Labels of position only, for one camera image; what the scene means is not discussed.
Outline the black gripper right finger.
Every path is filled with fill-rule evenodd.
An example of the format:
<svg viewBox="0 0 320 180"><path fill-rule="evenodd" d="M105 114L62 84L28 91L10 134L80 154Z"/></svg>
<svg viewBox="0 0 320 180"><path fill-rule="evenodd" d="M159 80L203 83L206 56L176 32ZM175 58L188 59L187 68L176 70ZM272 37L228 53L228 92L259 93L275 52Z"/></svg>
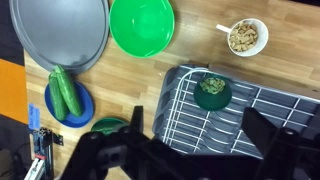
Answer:
<svg viewBox="0 0 320 180"><path fill-rule="evenodd" d="M288 127L277 127L255 108L246 107L241 128L263 159L255 180L294 180L295 169L302 169L311 180L320 180L319 132L304 137Z"/></svg>

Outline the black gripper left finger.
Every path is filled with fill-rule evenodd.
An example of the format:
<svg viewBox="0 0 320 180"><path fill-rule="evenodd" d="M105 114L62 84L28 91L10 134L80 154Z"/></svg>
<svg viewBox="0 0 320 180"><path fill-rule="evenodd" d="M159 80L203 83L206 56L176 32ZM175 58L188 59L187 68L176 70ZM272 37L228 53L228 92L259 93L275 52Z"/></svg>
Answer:
<svg viewBox="0 0 320 180"><path fill-rule="evenodd" d="M143 134L143 107L135 106L129 125L110 135L85 133L79 140L61 180L104 180L120 167L132 180L170 180L174 174L160 150L166 145Z"/></svg>

